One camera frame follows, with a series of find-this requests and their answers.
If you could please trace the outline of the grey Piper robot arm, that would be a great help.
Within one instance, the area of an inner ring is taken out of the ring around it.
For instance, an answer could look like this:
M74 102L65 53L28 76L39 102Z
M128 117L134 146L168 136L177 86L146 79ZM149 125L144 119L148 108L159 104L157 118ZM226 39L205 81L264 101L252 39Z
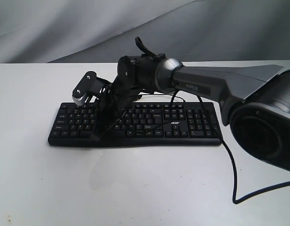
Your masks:
M246 67L185 66L158 56L123 56L99 117L122 116L141 90L184 91L219 104L221 121L251 156L290 171L290 69L280 65Z

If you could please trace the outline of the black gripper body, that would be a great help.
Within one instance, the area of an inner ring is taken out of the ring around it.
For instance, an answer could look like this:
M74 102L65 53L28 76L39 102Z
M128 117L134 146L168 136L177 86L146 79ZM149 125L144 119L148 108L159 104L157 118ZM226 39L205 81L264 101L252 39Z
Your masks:
M123 85L119 81L104 88L97 103L99 118L120 118L140 93L140 87Z

